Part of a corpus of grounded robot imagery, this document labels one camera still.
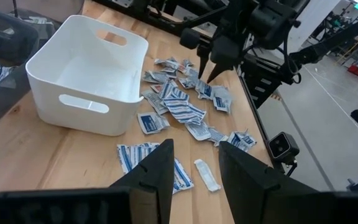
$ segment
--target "gray floor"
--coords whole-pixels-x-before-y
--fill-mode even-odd
[[[269,137],[292,134],[301,152],[293,178],[318,190],[345,190],[358,178],[358,77],[325,57],[306,65],[299,85],[282,85],[282,101],[269,99],[259,113]]]

